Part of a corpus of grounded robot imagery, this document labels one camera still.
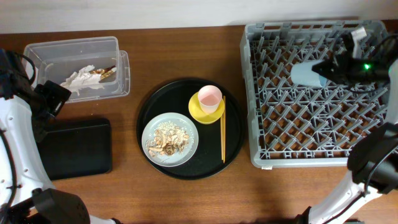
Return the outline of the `yellow bowl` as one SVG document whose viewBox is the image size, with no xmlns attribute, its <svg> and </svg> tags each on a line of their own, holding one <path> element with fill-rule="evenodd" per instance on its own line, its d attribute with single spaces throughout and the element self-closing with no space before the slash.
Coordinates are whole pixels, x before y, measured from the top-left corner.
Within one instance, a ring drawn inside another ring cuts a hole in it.
<svg viewBox="0 0 398 224">
<path fill-rule="evenodd" d="M 224 100 L 221 100 L 217 110 L 212 114 L 206 114 L 201 110 L 200 102 L 198 100 L 198 92 L 196 92 L 188 102 L 188 110 L 193 119 L 201 124 L 212 124 L 219 120 L 225 109 Z"/>
</svg>

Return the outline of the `clear plastic waste bin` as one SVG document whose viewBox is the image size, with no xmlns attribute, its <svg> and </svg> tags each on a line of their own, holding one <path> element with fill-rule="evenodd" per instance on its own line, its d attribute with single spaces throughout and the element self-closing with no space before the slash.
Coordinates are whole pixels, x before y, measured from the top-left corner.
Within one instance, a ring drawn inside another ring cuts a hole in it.
<svg viewBox="0 0 398 224">
<path fill-rule="evenodd" d="M 36 72 L 33 86 L 54 82 L 71 91 L 70 103 L 126 96 L 130 92 L 127 52 L 115 37 L 93 37 L 29 44 L 26 72 Z"/>
</svg>

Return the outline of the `grey plate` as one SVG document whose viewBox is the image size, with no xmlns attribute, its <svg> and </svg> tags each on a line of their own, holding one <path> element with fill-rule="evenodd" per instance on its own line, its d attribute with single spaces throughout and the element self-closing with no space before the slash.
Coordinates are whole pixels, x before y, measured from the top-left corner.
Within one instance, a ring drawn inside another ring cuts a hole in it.
<svg viewBox="0 0 398 224">
<path fill-rule="evenodd" d="M 188 117 L 163 113 L 145 126 L 141 136 L 144 155 L 161 167 L 177 167 L 188 162 L 198 149 L 199 134 Z"/>
</svg>

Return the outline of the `gold foil wrapper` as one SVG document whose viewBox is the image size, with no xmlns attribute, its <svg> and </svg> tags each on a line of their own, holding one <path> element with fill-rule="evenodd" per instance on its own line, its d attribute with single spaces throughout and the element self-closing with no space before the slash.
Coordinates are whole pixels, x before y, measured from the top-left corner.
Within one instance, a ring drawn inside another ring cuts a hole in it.
<svg viewBox="0 0 398 224">
<path fill-rule="evenodd" d="M 92 71 L 90 71 L 90 74 L 100 75 L 99 80 L 104 80 L 105 78 L 112 76 L 116 71 L 117 71 L 117 68 L 114 65 L 114 66 L 108 67 L 108 68 L 99 68 L 96 70 L 92 70 Z"/>
</svg>

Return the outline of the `round black tray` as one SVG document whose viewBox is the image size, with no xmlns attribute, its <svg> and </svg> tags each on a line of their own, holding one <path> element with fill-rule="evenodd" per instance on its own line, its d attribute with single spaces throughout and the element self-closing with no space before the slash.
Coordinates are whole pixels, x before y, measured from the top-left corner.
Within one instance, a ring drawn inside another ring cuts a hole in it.
<svg viewBox="0 0 398 224">
<path fill-rule="evenodd" d="M 205 85 L 217 86 L 226 96 L 226 161 L 221 161 L 220 123 L 200 124 L 194 121 L 199 135 L 198 149 L 193 157 L 177 167 L 162 167 L 150 162 L 165 175 L 182 180 L 210 177 L 225 169 L 239 154 L 246 134 L 243 111 L 234 95 L 223 86 L 204 79 L 184 78 L 166 84 L 152 93 L 143 104 L 137 117 L 136 136 L 144 152 L 142 134 L 152 118 L 163 113 L 179 113 L 190 117 L 189 99 Z"/>
</svg>

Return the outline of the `blue cup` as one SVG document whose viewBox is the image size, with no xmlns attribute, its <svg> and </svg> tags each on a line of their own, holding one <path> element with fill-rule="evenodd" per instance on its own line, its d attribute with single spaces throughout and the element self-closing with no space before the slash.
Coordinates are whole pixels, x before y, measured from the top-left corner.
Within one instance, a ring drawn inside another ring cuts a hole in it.
<svg viewBox="0 0 398 224">
<path fill-rule="evenodd" d="M 290 71 L 292 82 L 303 86 L 323 88 L 328 80 L 312 70 L 312 67 L 320 62 L 322 61 L 311 60 L 296 63 Z"/>
</svg>

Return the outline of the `white tissue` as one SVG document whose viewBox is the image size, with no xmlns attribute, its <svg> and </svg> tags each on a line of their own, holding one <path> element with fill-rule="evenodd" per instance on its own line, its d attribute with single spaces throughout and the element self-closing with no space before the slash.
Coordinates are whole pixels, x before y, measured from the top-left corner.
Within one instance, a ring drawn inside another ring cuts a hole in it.
<svg viewBox="0 0 398 224">
<path fill-rule="evenodd" d="M 85 83 L 91 77 L 90 73 L 77 73 L 74 72 L 69 78 L 67 78 L 60 86 L 68 89 L 71 92 L 77 92 L 79 95 L 79 90 L 85 88 L 87 84 Z"/>
<path fill-rule="evenodd" d="M 74 79 L 70 86 L 77 86 L 79 88 L 89 87 L 92 89 L 99 89 L 101 76 L 104 73 L 103 68 L 95 69 L 93 65 L 88 65 L 78 72 L 78 76 Z"/>
</svg>

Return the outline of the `pink cup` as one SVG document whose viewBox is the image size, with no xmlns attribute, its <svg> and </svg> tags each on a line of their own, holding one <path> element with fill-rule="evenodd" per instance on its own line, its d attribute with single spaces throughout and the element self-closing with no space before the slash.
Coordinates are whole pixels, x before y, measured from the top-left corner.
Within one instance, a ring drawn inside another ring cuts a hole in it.
<svg viewBox="0 0 398 224">
<path fill-rule="evenodd" d="M 198 92 L 201 110 L 206 114 L 214 113 L 221 102 L 222 92 L 214 85 L 206 85 Z"/>
</svg>

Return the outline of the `right wooden chopstick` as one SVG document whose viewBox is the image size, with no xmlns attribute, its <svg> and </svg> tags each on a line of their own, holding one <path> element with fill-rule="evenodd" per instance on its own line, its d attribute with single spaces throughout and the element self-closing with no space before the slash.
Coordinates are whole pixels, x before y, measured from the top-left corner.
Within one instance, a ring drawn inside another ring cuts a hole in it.
<svg viewBox="0 0 398 224">
<path fill-rule="evenodd" d="M 226 159 L 226 97 L 223 97 L 223 103 L 224 103 L 224 163 L 225 163 L 225 159 Z"/>
</svg>

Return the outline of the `food scraps on plate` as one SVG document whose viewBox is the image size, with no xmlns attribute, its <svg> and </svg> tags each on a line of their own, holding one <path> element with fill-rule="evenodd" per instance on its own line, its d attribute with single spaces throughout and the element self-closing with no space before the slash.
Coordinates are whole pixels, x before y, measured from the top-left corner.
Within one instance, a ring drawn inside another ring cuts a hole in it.
<svg viewBox="0 0 398 224">
<path fill-rule="evenodd" d="M 151 139 L 146 142 L 146 149 L 151 157 L 181 154 L 189 144 L 187 130 L 171 121 L 157 125 Z"/>
</svg>

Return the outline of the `grey dishwasher rack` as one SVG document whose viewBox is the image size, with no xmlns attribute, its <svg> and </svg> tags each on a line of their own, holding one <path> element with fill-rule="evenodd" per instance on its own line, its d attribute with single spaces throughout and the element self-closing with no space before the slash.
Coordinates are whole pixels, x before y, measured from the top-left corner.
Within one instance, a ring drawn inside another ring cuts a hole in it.
<svg viewBox="0 0 398 224">
<path fill-rule="evenodd" d="M 381 21 L 248 24 L 240 42 L 248 102 L 251 162 L 260 169 L 345 166 L 353 146 L 383 123 L 397 122 L 392 83 L 349 88 L 295 84 L 292 67 L 345 51 L 342 35 L 364 28 L 357 54 L 368 58 L 387 37 Z"/>
</svg>

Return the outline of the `black rectangular tray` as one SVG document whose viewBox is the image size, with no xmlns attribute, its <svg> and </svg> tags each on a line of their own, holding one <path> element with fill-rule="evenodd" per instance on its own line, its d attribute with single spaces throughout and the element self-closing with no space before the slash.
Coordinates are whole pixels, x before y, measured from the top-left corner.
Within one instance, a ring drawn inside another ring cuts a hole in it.
<svg viewBox="0 0 398 224">
<path fill-rule="evenodd" d="M 46 137 L 37 147 L 50 180 L 112 171 L 112 136 L 108 119 L 63 121 L 47 126 L 46 131 Z"/>
</svg>

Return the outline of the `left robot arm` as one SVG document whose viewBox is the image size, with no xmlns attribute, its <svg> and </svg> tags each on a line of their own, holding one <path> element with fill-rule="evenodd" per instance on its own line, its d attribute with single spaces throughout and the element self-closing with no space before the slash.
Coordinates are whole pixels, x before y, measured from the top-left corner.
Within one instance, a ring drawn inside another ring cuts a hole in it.
<svg viewBox="0 0 398 224">
<path fill-rule="evenodd" d="M 51 81 L 32 88 L 24 59 L 1 50 L 1 223 L 118 223 L 90 215 L 79 196 L 53 186 L 36 141 L 71 93 Z"/>
</svg>

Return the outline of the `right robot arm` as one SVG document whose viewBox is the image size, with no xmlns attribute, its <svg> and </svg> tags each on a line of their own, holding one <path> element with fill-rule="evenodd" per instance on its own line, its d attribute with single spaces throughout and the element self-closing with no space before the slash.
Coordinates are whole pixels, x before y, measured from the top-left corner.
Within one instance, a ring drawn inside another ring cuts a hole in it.
<svg viewBox="0 0 398 224">
<path fill-rule="evenodd" d="M 303 86 L 324 87 L 328 80 L 348 86 L 372 82 L 390 86 L 384 124 L 355 144 L 343 180 L 323 202 L 297 215 L 294 223 L 344 223 L 366 203 L 397 189 L 397 35 L 386 37 L 376 50 L 371 60 L 347 52 L 291 69 L 293 83 Z"/>
</svg>

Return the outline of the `left wooden chopstick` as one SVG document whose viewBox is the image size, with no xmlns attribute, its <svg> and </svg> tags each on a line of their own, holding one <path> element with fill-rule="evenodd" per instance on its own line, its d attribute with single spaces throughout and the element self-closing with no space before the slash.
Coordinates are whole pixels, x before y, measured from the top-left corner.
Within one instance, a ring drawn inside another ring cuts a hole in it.
<svg viewBox="0 0 398 224">
<path fill-rule="evenodd" d="M 224 163 L 224 113 L 220 118 L 220 138 L 221 138 L 221 160 Z"/>
</svg>

